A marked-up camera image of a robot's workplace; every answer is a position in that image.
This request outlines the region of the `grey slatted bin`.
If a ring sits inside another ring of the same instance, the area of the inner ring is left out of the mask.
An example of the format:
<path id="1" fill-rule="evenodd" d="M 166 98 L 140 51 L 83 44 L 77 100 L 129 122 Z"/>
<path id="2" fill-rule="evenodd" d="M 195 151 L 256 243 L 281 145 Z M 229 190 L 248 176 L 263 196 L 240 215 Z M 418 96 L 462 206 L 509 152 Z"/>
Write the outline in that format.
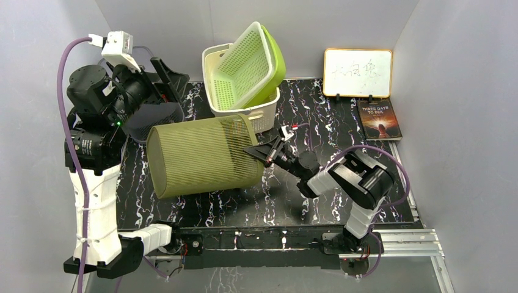
<path id="1" fill-rule="evenodd" d="M 183 120 L 184 112 L 179 103 L 143 104 L 122 125 L 122 129 L 135 142 L 145 145 L 152 127 L 179 123 Z"/>

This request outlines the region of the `olive green slatted bin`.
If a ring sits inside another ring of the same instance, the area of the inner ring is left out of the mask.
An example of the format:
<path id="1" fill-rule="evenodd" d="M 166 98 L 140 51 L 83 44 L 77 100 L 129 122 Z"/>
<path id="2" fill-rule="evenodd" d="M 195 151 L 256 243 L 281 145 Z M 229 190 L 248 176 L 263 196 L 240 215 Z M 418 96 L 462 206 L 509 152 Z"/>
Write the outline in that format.
<path id="1" fill-rule="evenodd" d="M 243 114 L 151 128 L 148 169 L 159 199 L 247 188 L 261 180 L 263 164 L 244 150 L 258 144 Z"/>

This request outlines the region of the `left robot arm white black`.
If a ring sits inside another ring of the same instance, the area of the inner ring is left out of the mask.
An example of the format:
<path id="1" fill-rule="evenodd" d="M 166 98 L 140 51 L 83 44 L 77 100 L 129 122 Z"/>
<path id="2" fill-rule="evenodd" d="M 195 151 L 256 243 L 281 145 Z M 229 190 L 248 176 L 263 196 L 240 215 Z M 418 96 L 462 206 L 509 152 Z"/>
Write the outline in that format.
<path id="1" fill-rule="evenodd" d="M 135 271 L 148 253 L 180 251 L 176 224 L 157 220 L 145 228 L 117 227 L 117 180 L 127 140 L 124 126 L 145 106 L 177 105 L 188 75 L 171 70 L 160 58 L 154 71 L 126 65 L 86 65 L 75 70 L 67 87 L 73 108 L 67 114 L 65 165 L 75 192 L 76 247 L 64 262 L 66 273 L 95 272 L 116 279 Z"/>

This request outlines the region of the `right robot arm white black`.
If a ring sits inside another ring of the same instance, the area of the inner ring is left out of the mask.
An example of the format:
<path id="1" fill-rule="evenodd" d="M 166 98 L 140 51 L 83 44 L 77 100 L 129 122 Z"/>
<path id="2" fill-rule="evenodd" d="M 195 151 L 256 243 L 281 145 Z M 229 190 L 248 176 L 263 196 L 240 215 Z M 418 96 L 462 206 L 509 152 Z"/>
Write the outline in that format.
<path id="1" fill-rule="evenodd" d="M 386 166 L 361 149 L 361 146 L 353 146 L 342 158 L 325 167 L 318 162 L 315 152 L 295 155 L 280 137 L 247 147 L 244 152 L 266 167 L 275 164 L 299 178 L 297 188 L 306 198 L 317 198 L 333 189 L 344 191 L 352 200 L 352 208 L 342 234 L 320 242 L 328 249 L 358 253 L 368 245 L 373 218 L 395 183 Z"/>

